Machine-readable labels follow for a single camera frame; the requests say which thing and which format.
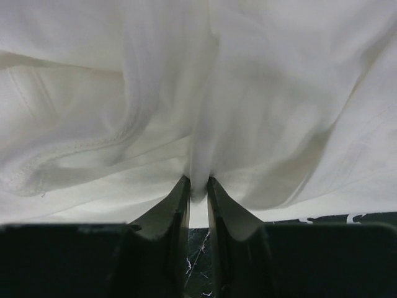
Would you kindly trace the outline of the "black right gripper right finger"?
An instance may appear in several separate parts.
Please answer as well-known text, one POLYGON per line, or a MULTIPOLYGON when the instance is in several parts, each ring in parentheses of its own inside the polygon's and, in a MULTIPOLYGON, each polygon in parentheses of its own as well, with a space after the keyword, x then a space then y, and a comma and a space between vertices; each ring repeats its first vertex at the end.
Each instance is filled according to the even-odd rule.
POLYGON ((264 223, 232 199, 213 177, 207 183, 216 297, 272 297, 272 258, 264 223))

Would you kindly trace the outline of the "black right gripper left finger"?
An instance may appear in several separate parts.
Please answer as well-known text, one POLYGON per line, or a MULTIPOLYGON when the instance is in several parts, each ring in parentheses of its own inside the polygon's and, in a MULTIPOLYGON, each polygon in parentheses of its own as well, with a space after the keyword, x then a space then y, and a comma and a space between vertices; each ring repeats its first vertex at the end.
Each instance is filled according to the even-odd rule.
POLYGON ((127 226, 117 268, 118 297, 183 297, 190 180, 127 226))

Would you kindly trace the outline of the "white printed t-shirt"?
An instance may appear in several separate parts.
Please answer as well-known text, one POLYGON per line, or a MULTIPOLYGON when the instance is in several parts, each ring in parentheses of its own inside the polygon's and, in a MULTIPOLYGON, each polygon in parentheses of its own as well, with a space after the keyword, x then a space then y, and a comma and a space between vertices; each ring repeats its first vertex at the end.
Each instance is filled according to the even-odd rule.
POLYGON ((210 176, 262 220, 396 210, 395 1, 2 1, 1 222, 210 176))

